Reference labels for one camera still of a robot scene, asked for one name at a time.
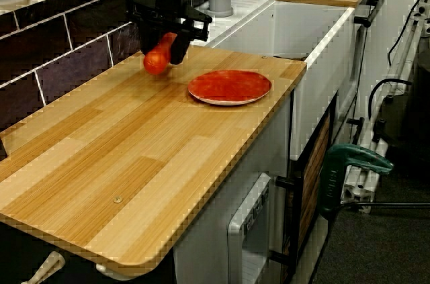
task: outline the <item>oven handle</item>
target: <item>oven handle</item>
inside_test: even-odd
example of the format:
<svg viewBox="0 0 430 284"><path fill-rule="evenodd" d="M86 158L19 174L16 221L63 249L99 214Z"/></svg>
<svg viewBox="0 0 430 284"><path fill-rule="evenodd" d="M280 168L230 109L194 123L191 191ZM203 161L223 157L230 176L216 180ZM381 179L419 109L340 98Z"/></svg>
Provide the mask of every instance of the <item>oven handle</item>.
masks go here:
<svg viewBox="0 0 430 284"><path fill-rule="evenodd" d="M363 127L364 127L364 122L365 122L364 117L361 117L358 120L355 120L353 118L347 120L348 124L352 124L352 125L357 126L357 131L355 132L353 142L352 142L352 144L354 144L354 145L358 144L358 140L360 139L361 131L363 130Z"/></svg>
<svg viewBox="0 0 430 284"><path fill-rule="evenodd" d="M361 4L369 5L374 8L368 17L354 17L354 23L361 24L365 28L370 28L372 22L375 20L384 3L385 0L363 0Z"/></svg>

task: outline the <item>black wire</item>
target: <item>black wire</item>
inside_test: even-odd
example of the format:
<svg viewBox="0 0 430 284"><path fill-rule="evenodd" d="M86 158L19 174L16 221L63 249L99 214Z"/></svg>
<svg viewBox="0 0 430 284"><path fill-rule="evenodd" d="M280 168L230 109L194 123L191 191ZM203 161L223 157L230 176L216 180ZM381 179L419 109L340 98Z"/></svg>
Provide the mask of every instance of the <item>black wire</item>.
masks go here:
<svg viewBox="0 0 430 284"><path fill-rule="evenodd" d="M379 83L376 84L376 86L372 89L372 92L370 93L369 96L369 103L368 103L368 115L369 115L369 120L370 118L372 118L372 101L374 100L374 95L376 93L376 90L383 84L385 83L389 83L389 82L393 82L393 83L402 83L408 86L411 86L412 83L410 81L404 81L403 79L397 79L397 78L387 78L387 79L382 79Z"/></svg>
<svg viewBox="0 0 430 284"><path fill-rule="evenodd" d="M402 39L404 31L406 30L406 27L408 26L409 19L411 18L412 12L414 11L414 8L418 5L419 1L420 0L417 0L417 2L415 2L415 4L412 6L411 10L409 11L409 14L408 14L408 17L406 19L406 22L404 23L403 29L402 29L400 35L397 38L396 43L393 45L393 47L388 52L388 64L390 65L390 68L392 66L392 63L391 63L391 54L392 54L393 50L396 48L396 46L398 45L398 43L400 42L400 39Z"/></svg>

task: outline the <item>cabinet handle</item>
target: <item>cabinet handle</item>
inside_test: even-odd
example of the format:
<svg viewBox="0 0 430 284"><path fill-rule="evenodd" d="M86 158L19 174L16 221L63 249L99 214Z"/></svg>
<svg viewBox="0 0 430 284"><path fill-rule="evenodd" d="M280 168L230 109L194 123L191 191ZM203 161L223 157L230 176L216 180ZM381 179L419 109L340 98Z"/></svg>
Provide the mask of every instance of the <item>cabinet handle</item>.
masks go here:
<svg viewBox="0 0 430 284"><path fill-rule="evenodd" d="M361 24L365 28L370 28L370 26L372 25L372 22L375 20L376 16L378 15L384 3L385 3L385 0L363 0L361 4L369 5L374 8L368 17L354 17L354 23Z"/></svg>
<svg viewBox="0 0 430 284"><path fill-rule="evenodd" d="M21 284L40 284L49 276L59 271L66 264L65 258L59 252L51 252L34 276Z"/></svg>
<svg viewBox="0 0 430 284"><path fill-rule="evenodd" d="M352 125L356 125L357 126L357 131L355 132L352 144L357 145L358 144L358 140L360 138L360 134L361 131L363 130L363 126L364 126L364 117L359 118L358 120L355 119L349 119L347 120L348 124L352 124Z"/></svg>

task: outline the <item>dark brown tile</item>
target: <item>dark brown tile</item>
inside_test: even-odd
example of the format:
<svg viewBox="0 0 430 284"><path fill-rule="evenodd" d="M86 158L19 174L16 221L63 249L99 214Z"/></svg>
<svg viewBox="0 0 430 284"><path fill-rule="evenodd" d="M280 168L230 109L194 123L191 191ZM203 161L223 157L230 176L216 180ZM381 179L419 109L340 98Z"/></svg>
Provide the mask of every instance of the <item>dark brown tile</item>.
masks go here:
<svg viewBox="0 0 430 284"><path fill-rule="evenodd" d="M38 69L46 102L54 101L109 67L108 41L103 37Z"/></svg>
<svg viewBox="0 0 430 284"><path fill-rule="evenodd" d="M109 35L114 64L122 62L140 50L137 25L132 23Z"/></svg>
<svg viewBox="0 0 430 284"><path fill-rule="evenodd" d="M0 130L43 107L34 73L0 89Z"/></svg>
<svg viewBox="0 0 430 284"><path fill-rule="evenodd" d="M71 39L78 47L128 22L126 0L100 0L67 14Z"/></svg>
<svg viewBox="0 0 430 284"><path fill-rule="evenodd" d="M20 28L47 19L92 0L46 0L16 11Z"/></svg>
<svg viewBox="0 0 430 284"><path fill-rule="evenodd" d="M70 50L63 17L0 40L0 83Z"/></svg>
<svg viewBox="0 0 430 284"><path fill-rule="evenodd" d="M0 15L0 37L17 30L13 12Z"/></svg>

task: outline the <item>white grout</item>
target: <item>white grout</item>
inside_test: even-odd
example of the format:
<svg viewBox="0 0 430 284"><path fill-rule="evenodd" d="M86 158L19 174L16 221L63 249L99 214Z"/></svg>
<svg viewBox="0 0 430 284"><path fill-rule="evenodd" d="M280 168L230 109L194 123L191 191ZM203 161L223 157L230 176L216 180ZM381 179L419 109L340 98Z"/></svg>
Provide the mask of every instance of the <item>white grout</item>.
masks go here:
<svg viewBox="0 0 430 284"><path fill-rule="evenodd" d="M36 68L33 68L32 70L30 70L30 71L26 72L25 74L22 74L22 75L20 75L20 76L18 76L18 77L16 77L16 78L14 78L14 79L12 79L12 80L10 80L10 81L6 82L6 83L1 84L1 85L0 85L0 89L2 89L2 88L4 88L4 87L6 87L6 86L8 86L8 85L10 85L10 84L12 84L12 83L14 83L14 82L18 81L18 80L20 80L22 77L25 77L25 76L27 76L27 75L30 75L30 74L32 74L32 73L34 73L34 72L36 72L36 70L38 70L38 69L42 68L43 66L46 66L46 65L48 65L48 64L52 64L53 62L55 62L55 61L57 61L57 60L60 60L61 58L65 57L65 56L70 55L71 53L75 52L76 50L79 50L79 49L81 49L81 48L84 48L84 47L88 46L89 44L93 43L94 41L99 40L99 39L102 39L102 38L104 38L104 37L106 37L106 36L108 36L108 35L112 34L113 32L115 32L115 31L117 31L117 30L120 30L120 29L122 29L122 28L123 28L123 27L125 27L125 26L128 26L129 24L131 24L131 22L127 22L127 23L125 23L125 24L122 24L122 25L120 25L118 28L113 29L113 30L110 30L110 31L106 32L105 34L102 34L100 37L97 37L96 39L92 39L91 41L88 41L88 42L86 42L86 43L84 43L84 44L80 45L79 47L76 47L74 50L70 50L70 51L66 52L65 54L62 54L61 56L58 56L58 57L56 57L56 58L54 58L54 59L52 59L52 60L49 60L48 62L45 62L44 64L42 64L42 65L40 65L40 66L37 66Z"/></svg>
<svg viewBox="0 0 430 284"><path fill-rule="evenodd" d="M109 36L106 36L106 41L107 41L107 50L109 51L109 57L110 57L110 66L113 67L114 66L114 57L112 56L112 50L110 48Z"/></svg>
<svg viewBox="0 0 430 284"><path fill-rule="evenodd" d="M18 18L16 17L15 12L13 12L13 18L15 19L16 28L19 30Z"/></svg>
<svg viewBox="0 0 430 284"><path fill-rule="evenodd" d="M70 49L73 50L72 39L70 38L69 26L67 25L67 18L64 13L63 15L64 15L64 25L66 26L67 38L69 39Z"/></svg>
<svg viewBox="0 0 430 284"><path fill-rule="evenodd" d="M42 98L43 106L46 106L45 96L43 95L42 86L40 85L38 72L36 70L34 71L34 76L36 77L36 81L38 82L39 92L40 92L40 96Z"/></svg>
<svg viewBox="0 0 430 284"><path fill-rule="evenodd" d="M41 20L41 21L39 21L39 22L36 22L36 23L30 24L29 26L27 26L27 27L25 27L25 28L22 28L22 29L19 29L19 30L17 30L17 31L14 31L14 32L12 32L12 33L10 33L10 34L5 34L4 36L1 36L1 37L0 37L0 40L2 40L2 39L4 39L4 38L7 38L7 37L10 37L10 36L12 36L12 35L14 35L14 34L18 34L18 33L20 33L20 32L23 32L23 31L25 31L25 30L27 30L27 29L34 28L34 27L36 27L36 26L37 26L37 25L39 25L39 24L42 24L42 23L48 22L48 21L50 21L50 20L52 20L52 19L55 19L56 17L60 17L60 16L62 16L62 15L64 15L64 14L66 14L66 13L70 13L70 12L72 12L72 11L74 11L74 10L78 10L78 9L80 9L80 8L82 8L82 7L86 7L87 5L90 5L90 4L95 3L95 2L98 2L98 1L101 1L101 0L92 0L92 1L90 1L90 2L86 2L86 3L84 3L84 4L82 4L82 5L78 6L78 7L74 7L74 8L72 8L72 9L70 9L70 10L67 10L67 11L63 12L63 13L59 13L59 14L53 15L52 17L48 17L48 18L46 18L46 19L43 19L43 20Z"/></svg>

